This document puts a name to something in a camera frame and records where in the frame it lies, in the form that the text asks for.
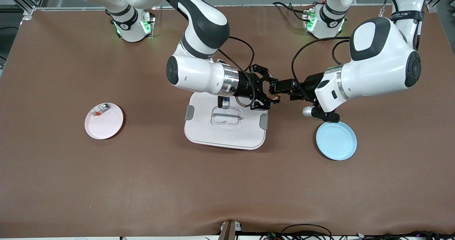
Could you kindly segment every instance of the gray tab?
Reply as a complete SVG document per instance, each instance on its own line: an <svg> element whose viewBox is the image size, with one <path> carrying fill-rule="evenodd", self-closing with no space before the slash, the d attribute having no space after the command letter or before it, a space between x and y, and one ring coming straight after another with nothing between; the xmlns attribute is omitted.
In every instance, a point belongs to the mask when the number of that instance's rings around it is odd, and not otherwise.
<svg viewBox="0 0 455 240"><path fill-rule="evenodd" d="M267 130L268 127L268 114L262 114L259 120L259 127Z"/></svg>
<svg viewBox="0 0 455 240"><path fill-rule="evenodd" d="M185 115L185 120L192 120L194 115L194 107L192 105L188 105L187 107L187 114Z"/></svg>

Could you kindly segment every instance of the robotic arm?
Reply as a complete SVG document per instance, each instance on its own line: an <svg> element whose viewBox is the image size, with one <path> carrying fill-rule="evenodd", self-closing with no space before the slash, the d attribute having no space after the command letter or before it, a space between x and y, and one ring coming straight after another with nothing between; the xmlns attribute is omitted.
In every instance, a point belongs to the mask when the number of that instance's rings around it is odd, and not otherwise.
<svg viewBox="0 0 455 240"><path fill-rule="evenodd" d="M309 10L306 30L316 38L334 37L341 31L344 17L353 0L325 0Z"/></svg>
<svg viewBox="0 0 455 240"><path fill-rule="evenodd" d="M349 99L414 86L421 74L415 39L420 32L424 0L396 2L398 11L390 20L372 18L354 30L349 40L350 62L308 76L303 83L295 83L294 79L278 81L271 85L271 93L287 91L291 100L313 102L304 109L306 117L338 122L339 115L334 111Z"/></svg>
<svg viewBox="0 0 455 240"><path fill-rule="evenodd" d="M85 0L104 5L114 18L119 34L126 41L140 41L148 33L147 11L161 0ZM188 27L177 49L169 58L166 74L169 82L187 91L207 92L223 97L255 99L251 109L269 109L271 100L263 93L262 81L269 79L266 69L255 67L246 73L213 56L229 38L226 16L203 0L166 0L187 20Z"/></svg>

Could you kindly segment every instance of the silver metal ring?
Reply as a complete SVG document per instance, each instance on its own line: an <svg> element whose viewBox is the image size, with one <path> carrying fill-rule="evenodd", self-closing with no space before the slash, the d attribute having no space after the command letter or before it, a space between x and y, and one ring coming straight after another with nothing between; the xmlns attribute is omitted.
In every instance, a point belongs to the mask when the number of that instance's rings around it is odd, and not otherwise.
<svg viewBox="0 0 455 240"><path fill-rule="evenodd" d="M337 85L338 85L338 90L340 91L341 95L343 98L349 100L350 98L346 95L346 93L343 90L343 85L341 84L341 70L343 69L343 65L338 65L335 67L328 68L324 74L328 73L336 73L337 74Z"/></svg>
<svg viewBox="0 0 455 240"><path fill-rule="evenodd" d="M229 65L222 64L224 68L223 85L218 96L231 97L239 87L239 71Z"/></svg>

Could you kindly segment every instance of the pink plate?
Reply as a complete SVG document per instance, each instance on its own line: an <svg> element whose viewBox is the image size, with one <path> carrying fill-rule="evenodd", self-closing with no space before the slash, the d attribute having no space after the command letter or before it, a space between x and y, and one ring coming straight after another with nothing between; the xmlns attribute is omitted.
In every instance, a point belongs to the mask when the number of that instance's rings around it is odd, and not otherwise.
<svg viewBox="0 0 455 240"><path fill-rule="evenodd" d="M119 106L107 103L111 106L99 116L93 116L88 112L85 120L87 134L94 139L107 139L114 136L122 127L123 112Z"/></svg>

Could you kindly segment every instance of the brown table surface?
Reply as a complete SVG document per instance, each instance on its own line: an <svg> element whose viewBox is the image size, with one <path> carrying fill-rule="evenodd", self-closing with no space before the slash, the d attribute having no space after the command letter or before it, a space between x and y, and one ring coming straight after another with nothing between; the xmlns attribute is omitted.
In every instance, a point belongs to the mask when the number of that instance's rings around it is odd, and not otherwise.
<svg viewBox="0 0 455 240"><path fill-rule="evenodd" d="M273 7L220 9L255 62L291 78L291 59L313 39L301 21ZM351 8L341 36L378 11ZM321 122L302 115L309 103L286 98L257 150L188 141L192 93L165 73L186 26L162 11L155 38L127 43L103 11L36 11L23 23L0 82L0 237L205 235L227 219L257 231L315 223L337 235L455 230L455 57L437 14L425 16L415 87L337 109L358 139L340 162L315 147ZM334 44L302 52L301 80L335 65ZM249 62L240 42L223 50ZM348 62L346 44L337 57ZM127 118L104 141L83 123L101 102Z"/></svg>

